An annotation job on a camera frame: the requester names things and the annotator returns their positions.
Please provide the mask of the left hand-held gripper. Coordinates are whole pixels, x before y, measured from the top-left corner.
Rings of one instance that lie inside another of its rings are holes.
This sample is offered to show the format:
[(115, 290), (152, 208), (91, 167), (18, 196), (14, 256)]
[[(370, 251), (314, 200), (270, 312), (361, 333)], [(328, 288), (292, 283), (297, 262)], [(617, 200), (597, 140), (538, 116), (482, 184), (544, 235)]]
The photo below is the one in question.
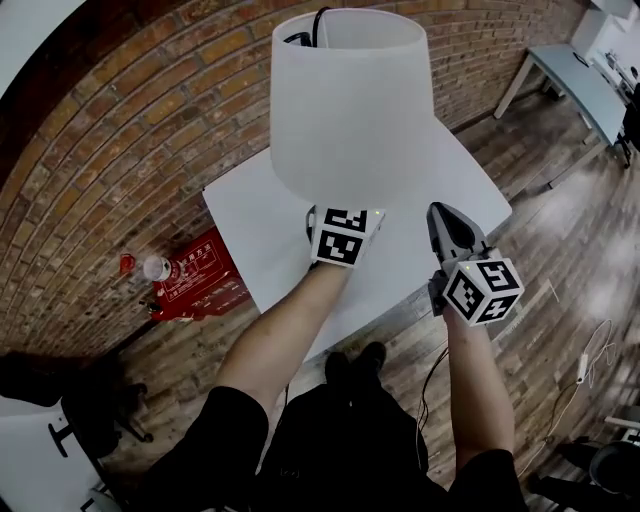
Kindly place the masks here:
[(354, 268), (385, 218), (382, 209), (342, 210), (311, 207), (305, 219), (313, 266), (329, 263)]

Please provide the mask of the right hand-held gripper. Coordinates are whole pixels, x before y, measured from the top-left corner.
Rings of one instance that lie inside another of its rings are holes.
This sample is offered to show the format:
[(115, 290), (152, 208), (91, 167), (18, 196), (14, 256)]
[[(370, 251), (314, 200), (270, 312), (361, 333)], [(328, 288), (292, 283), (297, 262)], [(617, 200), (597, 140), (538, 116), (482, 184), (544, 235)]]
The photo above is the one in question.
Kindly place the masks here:
[(504, 319), (524, 293), (512, 260), (497, 249), (488, 252), (479, 226), (445, 203), (433, 202), (426, 222), (438, 261), (456, 258), (445, 261), (428, 283), (433, 314), (450, 306), (468, 326)]

